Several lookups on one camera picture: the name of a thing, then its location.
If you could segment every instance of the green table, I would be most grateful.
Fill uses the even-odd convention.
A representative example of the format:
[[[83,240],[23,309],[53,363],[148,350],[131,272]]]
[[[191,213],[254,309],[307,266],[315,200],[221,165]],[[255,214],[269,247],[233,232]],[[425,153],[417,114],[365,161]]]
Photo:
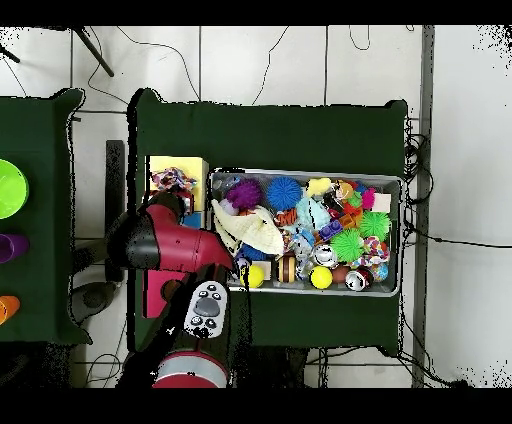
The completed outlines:
[[[384,107],[183,104],[163,103],[145,89],[134,95],[129,110],[136,112],[129,113],[129,120],[130,148],[136,145],[137,150],[137,206],[147,155],[200,156],[210,168],[403,175],[404,101]],[[129,345],[135,348],[152,322],[142,317],[141,276],[136,273],[129,295],[134,302],[129,305],[134,311],[129,316],[128,333],[134,335]],[[232,295],[234,327],[243,296]],[[371,298],[253,293],[251,299],[255,345],[382,346],[397,353],[398,294]]]
[[[82,102],[81,90],[50,99],[0,97],[0,158],[27,177],[29,198],[14,216],[0,220],[1,233],[30,240],[29,251],[0,265],[0,294],[21,301],[0,326],[0,341],[90,342],[68,313],[72,266],[71,183],[67,128]]]

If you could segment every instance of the green bowl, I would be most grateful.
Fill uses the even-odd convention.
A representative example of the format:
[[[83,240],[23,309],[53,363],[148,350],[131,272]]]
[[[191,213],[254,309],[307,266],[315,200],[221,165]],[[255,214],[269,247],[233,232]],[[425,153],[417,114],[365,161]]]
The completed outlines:
[[[28,198],[28,181],[12,163],[0,159],[0,219],[18,212]]]

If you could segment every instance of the orange toy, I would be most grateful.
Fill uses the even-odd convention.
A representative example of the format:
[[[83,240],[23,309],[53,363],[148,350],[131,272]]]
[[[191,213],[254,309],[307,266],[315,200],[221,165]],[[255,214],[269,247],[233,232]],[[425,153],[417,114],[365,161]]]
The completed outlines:
[[[16,296],[0,296],[0,325],[11,318],[20,308]]]

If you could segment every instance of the yellow box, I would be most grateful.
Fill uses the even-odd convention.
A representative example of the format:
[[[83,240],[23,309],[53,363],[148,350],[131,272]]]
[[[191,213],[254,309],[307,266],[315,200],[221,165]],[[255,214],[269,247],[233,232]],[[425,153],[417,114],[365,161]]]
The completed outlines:
[[[194,211],[205,210],[206,202],[206,179],[208,178],[208,164],[203,158],[198,157],[177,157],[177,156],[150,156],[149,170],[152,173],[163,171],[166,168],[179,168],[188,178],[197,180],[196,186],[192,189],[194,195]],[[156,190],[157,187],[151,181],[150,189]]]

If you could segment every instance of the ball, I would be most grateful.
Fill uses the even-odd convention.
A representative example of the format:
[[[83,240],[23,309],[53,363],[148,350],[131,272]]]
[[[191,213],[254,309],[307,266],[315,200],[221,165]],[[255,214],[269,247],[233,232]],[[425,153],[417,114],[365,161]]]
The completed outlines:
[[[263,284],[263,280],[265,278],[265,272],[263,268],[258,265],[251,265],[249,268],[242,269],[242,278],[240,278],[240,283],[245,286],[244,282],[244,270],[247,270],[247,280],[249,283],[249,288],[255,289]]]
[[[316,266],[311,273],[311,282],[317,289],[326,289],[332,283],[332,273],[325,266]]]

